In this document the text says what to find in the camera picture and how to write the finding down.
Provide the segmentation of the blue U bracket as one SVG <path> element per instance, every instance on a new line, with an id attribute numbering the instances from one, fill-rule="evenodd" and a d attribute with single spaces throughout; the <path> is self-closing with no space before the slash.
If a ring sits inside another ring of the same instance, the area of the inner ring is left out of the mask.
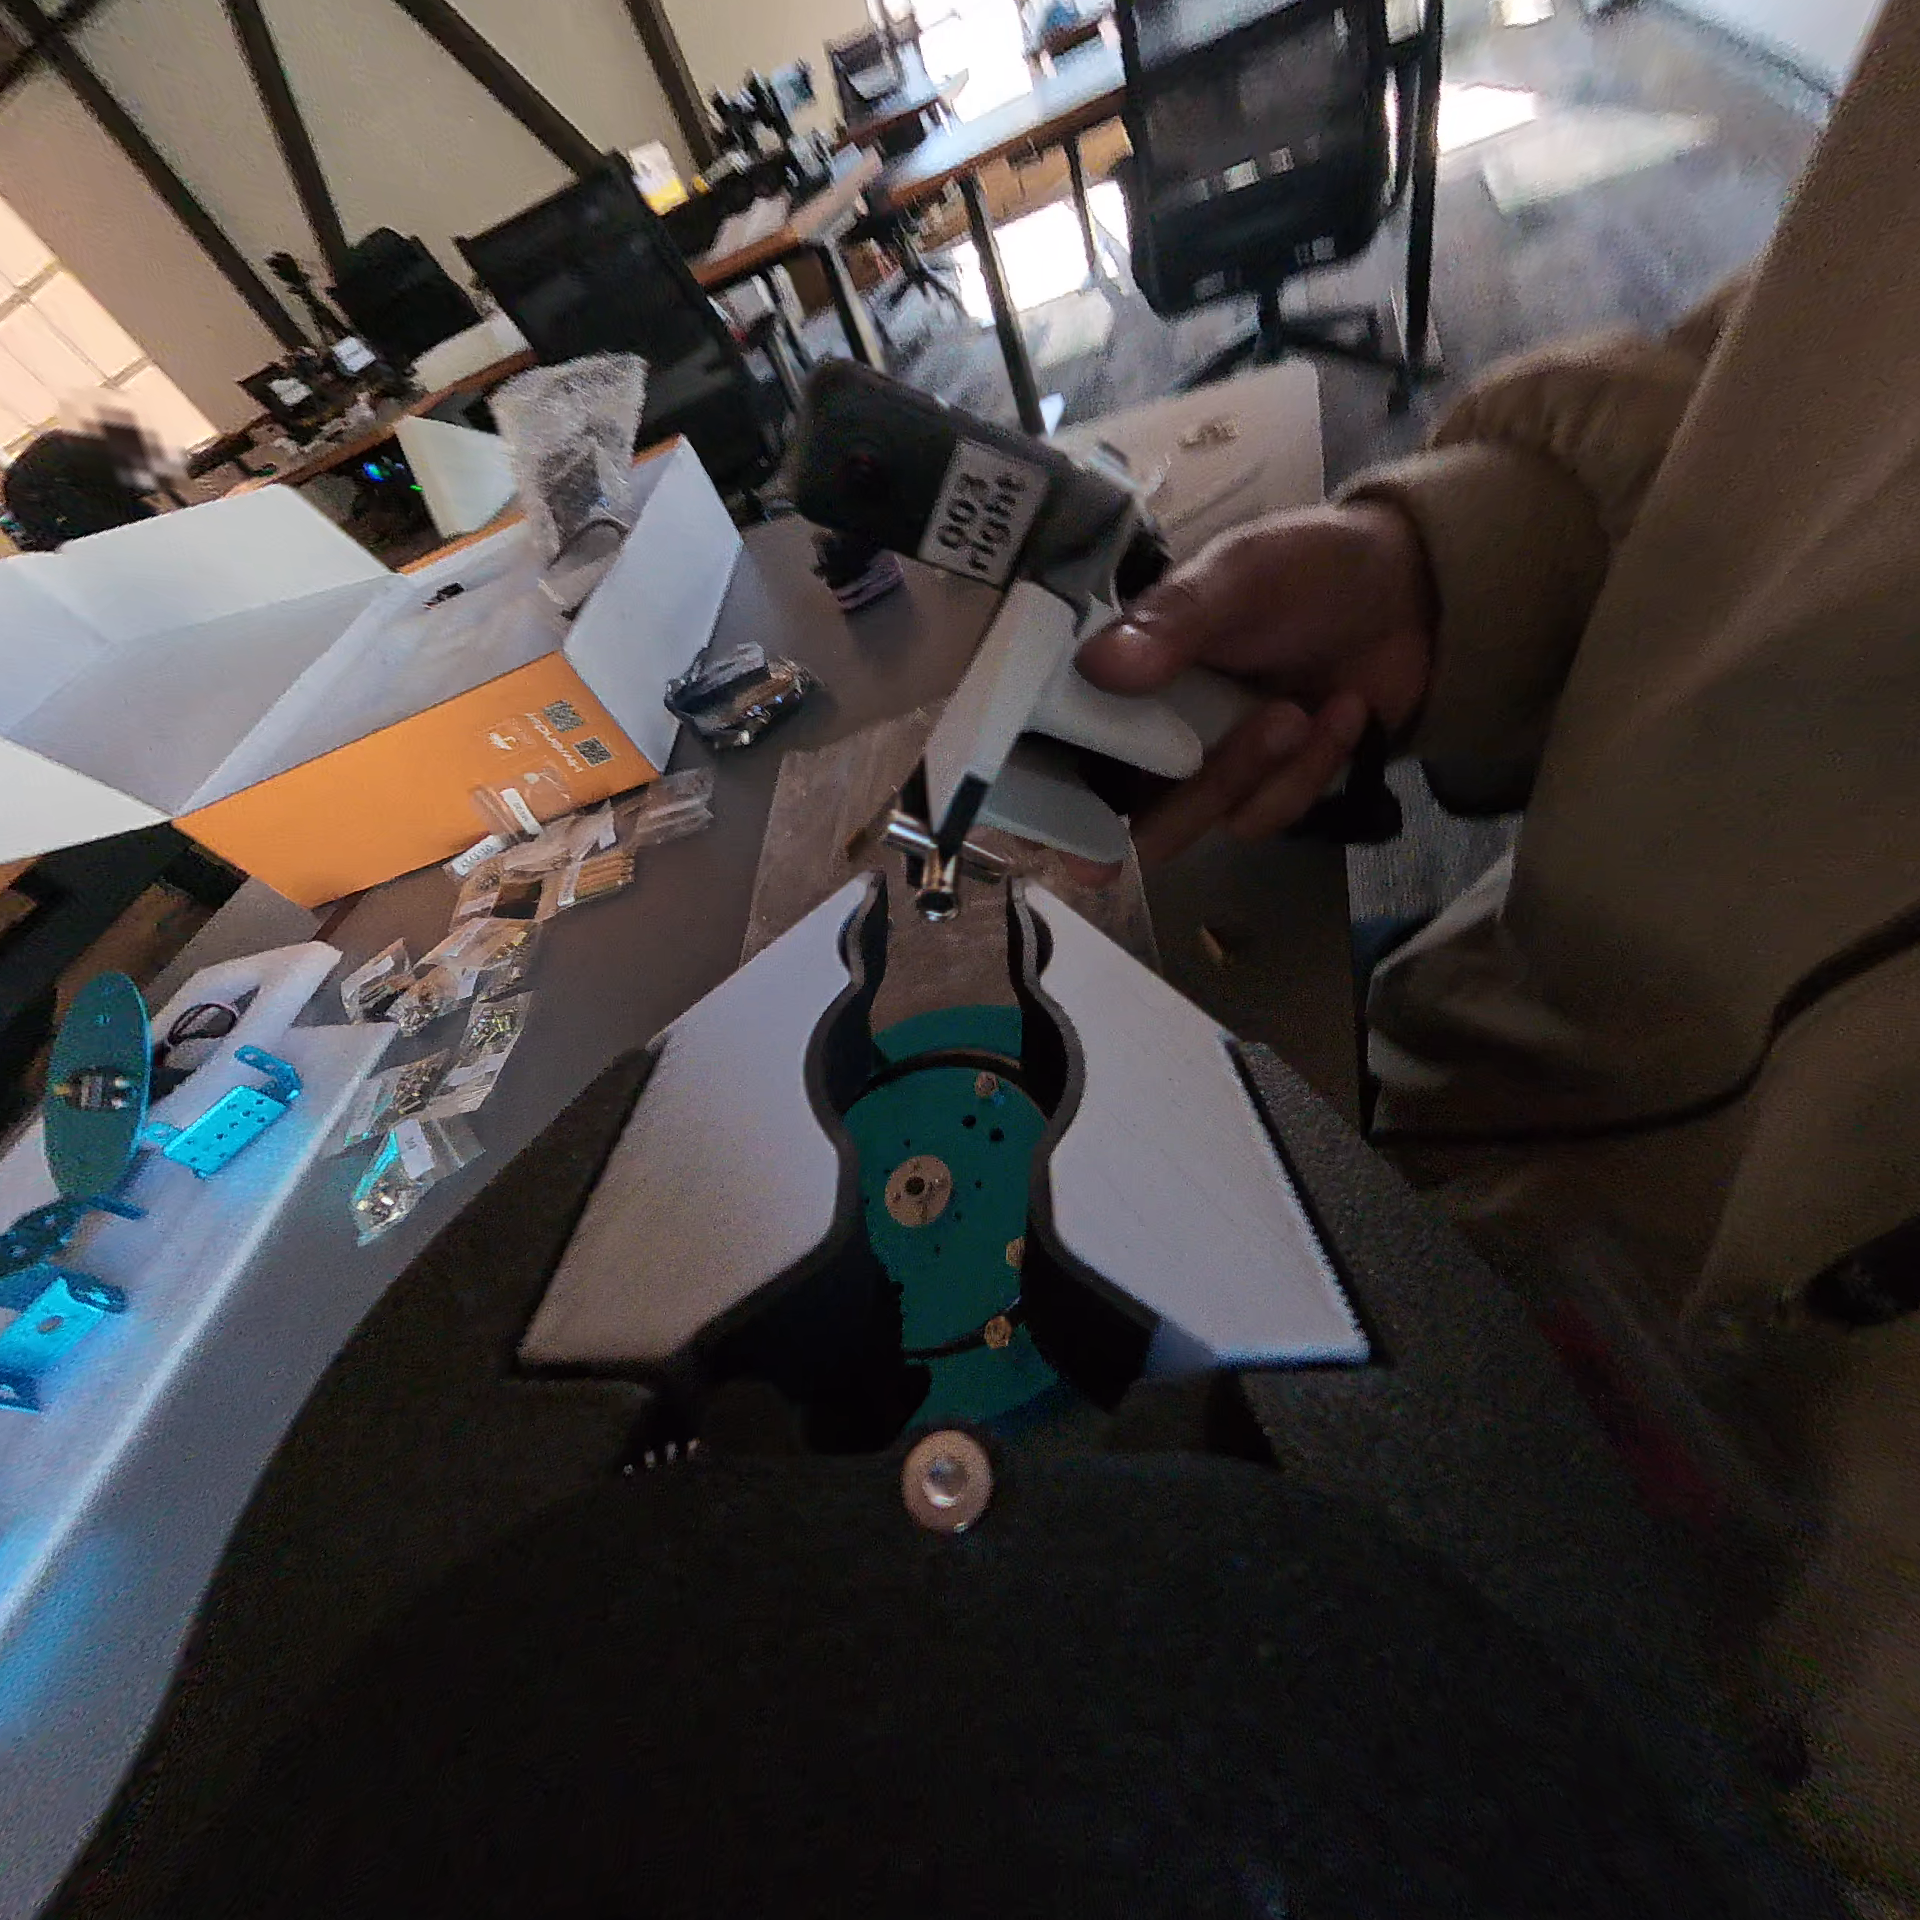
<path id="1" fill-rule="evenodd" d="M 118 1284 L 54 1261 L 34 1261 L 4 1277 L 4 1309 L 13 1312 L 4 1324 L 4 1409 L 38 1409 L 44 1377 L 88 1332 L 127 1307 Z"/>

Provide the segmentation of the orange cardboard box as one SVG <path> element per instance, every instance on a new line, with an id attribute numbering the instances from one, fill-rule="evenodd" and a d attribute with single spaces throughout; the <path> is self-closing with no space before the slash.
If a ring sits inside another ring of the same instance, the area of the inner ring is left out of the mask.
<path id="1" fill-rule="evenodd" d="M 520 521 L 390 571 L 286 486 L 4 558 L 4 859 L 171 821 L 324 903 L 465 853 L 482 790 L 657 780 L 744 543 L 690 441 L 634 484 L 577 614 Z"/>

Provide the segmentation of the large clear plastic bag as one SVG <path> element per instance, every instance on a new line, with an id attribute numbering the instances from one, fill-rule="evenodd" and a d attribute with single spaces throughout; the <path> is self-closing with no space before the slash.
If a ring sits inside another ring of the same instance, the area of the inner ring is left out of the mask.
<path id="1" fill-rule="evenodd" d="M 793 748 L 779 759 L 771 792 L 767 827 L 762 833 L 755 891 L 746 903 L 746 927 L 739 959 L 751 963 L 757 951 L 771 946 L 785 927 L 804 919 L 817 903 L 834 894 L 852 873 L 880 865 L 890 882 L 890 909 L 904 925 L 890 936 L 895 986 L 917 952 L 913 939 L 957 943 L 977 932 L 986 907 L 977 889 L 966 889 L 964 914 L 952 927 L 926 927 L 906 900 L 899 873 L 899 856 L 871 848 L 871 821 L 899 801 L 900 784 L 917 767 L 924 737 L 932 727 L 939 706 L 906 708 L 849 732 L 826 748 Z M 979 848 L 1006 859 L 1011 873 L 1035 877 L 1065 896 L 1083 919 L 1102 931 L 1115 946 L 1148 969 L 1162 969 L 1159 939 L 1153 931 L 1139 865 L 1125 856 L 1109 882 L 1083 882 L 1068 856 L 1020 838 L 1006 829 L 973 829 Z"/>

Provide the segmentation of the pile of small parts bags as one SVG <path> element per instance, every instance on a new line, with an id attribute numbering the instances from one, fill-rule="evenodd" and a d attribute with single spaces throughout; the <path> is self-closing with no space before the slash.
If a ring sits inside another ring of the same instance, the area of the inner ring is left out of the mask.
<path id="1" fill-rule="evenodd" d="M 398 976 L 377 1015 L 398 1056 L 373 1070 L 334 1140 L 334 1151 L 360 1156 L 360 1246 L 398 1232 L 427 1190 L 482 1156 L 474 1118 L 530 1048 L 548 927 L 616 900 L 646 853 L 709 829 L 711 809 L 714 767 L 692 767 L 465 865 L 444 936 Z"/>

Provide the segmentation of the person's beige jacket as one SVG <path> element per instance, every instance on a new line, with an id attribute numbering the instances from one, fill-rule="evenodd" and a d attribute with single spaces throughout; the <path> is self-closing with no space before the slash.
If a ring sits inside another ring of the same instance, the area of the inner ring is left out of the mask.
<path id="1" fill-rule="evenodd" d="M 1611 1286 L 1797 1511 L 1792 1619 L 1917 1635 L 1917 4 L 1885 4 L 1607 575 L 1519 841 L 1372 991 L 1381 1140 Z"/>

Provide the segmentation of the metal cross socket wrench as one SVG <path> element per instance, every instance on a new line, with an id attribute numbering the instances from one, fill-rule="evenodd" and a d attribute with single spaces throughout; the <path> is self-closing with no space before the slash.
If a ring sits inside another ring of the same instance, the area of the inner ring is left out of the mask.
<path id="1" fill-rule="evenodd" d="M 900 856 L 917 914 L 926 925 L 951 925 L 959 914 L 964 882 L 998 885 L 1011 877 L 1011 865 L 1003 856 L 973 841 L 943 853 L 936 833 L 904 806 L 890 806 L 880 816 L 880 841 Z"/>

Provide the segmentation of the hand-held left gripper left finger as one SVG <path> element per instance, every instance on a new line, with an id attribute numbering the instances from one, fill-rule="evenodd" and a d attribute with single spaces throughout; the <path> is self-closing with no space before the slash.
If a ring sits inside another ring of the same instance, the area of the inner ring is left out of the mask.
<path id="1" fill-rule="evenodd" d="M 846 1123 L 880 1065 L 885 967 L 889 882 L 858 873 L 660 1031 L 521 1372 L 646 1383 L 686 1413 L 762 1381 L 811 1449 L 899 1439 L 900 1286 Z"/>

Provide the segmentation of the blue angled bracket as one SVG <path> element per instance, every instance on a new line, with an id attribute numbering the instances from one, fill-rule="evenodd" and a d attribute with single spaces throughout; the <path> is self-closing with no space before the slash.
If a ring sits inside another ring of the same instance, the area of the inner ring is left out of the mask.
<path id="1" fill-rule="evenodd" d="M 31 1210 L 23 1210 L 4 1228 L 4 1281 L 26 1274 L 34 1262 L 52 1262 L 68 1251 L 70 1236 L 95 1216 L 148 1216 L 142 1209 L 110 1196 L 62 1196 Z"/>

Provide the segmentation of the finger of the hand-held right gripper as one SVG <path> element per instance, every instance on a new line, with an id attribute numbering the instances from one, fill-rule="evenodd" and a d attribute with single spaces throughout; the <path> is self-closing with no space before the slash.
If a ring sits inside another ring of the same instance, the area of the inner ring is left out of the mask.
<path id="1" fill-rule="evenodd" d="M 986 792 L 1054 676 L 1078 653 L 1080 614 L 1040 585 L 1014 581 L 924 740 L 926 827 L 966 841 Z"/>

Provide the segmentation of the teal round turntable base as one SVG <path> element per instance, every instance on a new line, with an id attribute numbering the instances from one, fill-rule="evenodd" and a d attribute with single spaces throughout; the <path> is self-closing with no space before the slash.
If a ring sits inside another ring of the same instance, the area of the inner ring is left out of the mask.
<path id="1" fill-rule="evenodd" d="M 1022 1082 L 1022 1012 L 973 1001 L 875 1036 L 846 1114 L 867 1245 L 899 1286 L 900 1346 L 924 1372 L 904 1435 L 1065 1445 L 1099 1413 L 1046 1362 L 1022 1296 L 1031 1156 L 1046 1114 Z"/>

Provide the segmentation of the bubble wrap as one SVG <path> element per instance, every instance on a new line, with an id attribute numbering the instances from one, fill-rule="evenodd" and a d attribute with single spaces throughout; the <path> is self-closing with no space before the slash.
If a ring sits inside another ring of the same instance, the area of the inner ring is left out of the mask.
<path id="1" fill-rule="evenodd" d="M 651 362 L 604 349 L 517 372 L 489 395 L 517 503 L 543 562 L 637 518 L 634 449 Z"/>

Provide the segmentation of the blue perforated bracket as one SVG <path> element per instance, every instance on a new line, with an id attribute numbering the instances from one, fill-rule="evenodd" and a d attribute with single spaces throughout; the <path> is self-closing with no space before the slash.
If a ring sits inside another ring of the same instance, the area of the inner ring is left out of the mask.
<path id="1" fill-rule="evenodd" d="M 229 1087 L 185 1126 L 148 1118 L 138 1147 L 208 1181 L 300 1104 L 303 1077 L 291 1060 L 259 1043 L 239 1043 L 230 1060 L 251 1082 Z"/>

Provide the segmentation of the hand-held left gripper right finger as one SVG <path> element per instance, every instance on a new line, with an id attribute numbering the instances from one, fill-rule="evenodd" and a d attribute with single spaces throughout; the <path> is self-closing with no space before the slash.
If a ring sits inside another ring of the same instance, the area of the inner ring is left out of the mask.
<path id="1" fill-rule="evenodd" d="M 1372 1365 L 1242 1043 L 1058 894 L 1008 885 L 1028 1161 L 1022 1316 L 1088 1399 Z"/>

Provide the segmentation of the person's right hand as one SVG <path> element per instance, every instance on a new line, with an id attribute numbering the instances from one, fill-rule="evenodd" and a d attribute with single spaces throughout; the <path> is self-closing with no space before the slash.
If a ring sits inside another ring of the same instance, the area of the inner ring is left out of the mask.
<path id="1" fill-rule="evenodd" d="M 1422 706 L 1436 594 L 1417 525 L 1391 499 L 1284 510 L 1215 537 L 1089 635 L 1078 669 L 1148 695 L 1188 669 L 1249 693 L 1201 771 L 1133 811 L 1139 865 L 1207 833 L 1294 829 L 1347 771 L 1361 733 L 1400 732 Z"/>

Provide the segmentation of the white instruction sheet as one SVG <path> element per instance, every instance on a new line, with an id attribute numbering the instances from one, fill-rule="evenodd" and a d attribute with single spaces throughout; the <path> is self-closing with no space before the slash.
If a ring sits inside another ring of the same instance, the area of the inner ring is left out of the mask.
<path id="1" fill-rule="evenodd" d="M 1308 362 L 1109 411 L 1058 429 L 1054 442 L 1125 472 L 1173 562 L 1195 558 L 1244 521 L 1324 495 L 1322 386 Z"/>

